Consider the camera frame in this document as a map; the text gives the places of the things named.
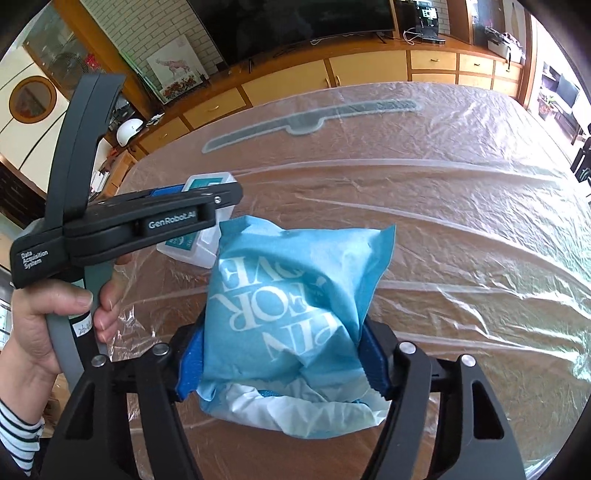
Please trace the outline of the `striped sleeve forearm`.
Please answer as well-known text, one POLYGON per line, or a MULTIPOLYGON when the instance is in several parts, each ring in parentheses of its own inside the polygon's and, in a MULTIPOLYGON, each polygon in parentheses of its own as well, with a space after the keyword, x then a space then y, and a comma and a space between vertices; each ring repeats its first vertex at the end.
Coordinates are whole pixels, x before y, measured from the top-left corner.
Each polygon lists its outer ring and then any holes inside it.
POLYGON ((3 463, 16 479, 32 478, 44 427, 43 417, 36 423, 28 423, 1 401, 1 454, 7 455, 7 461, 3 463))

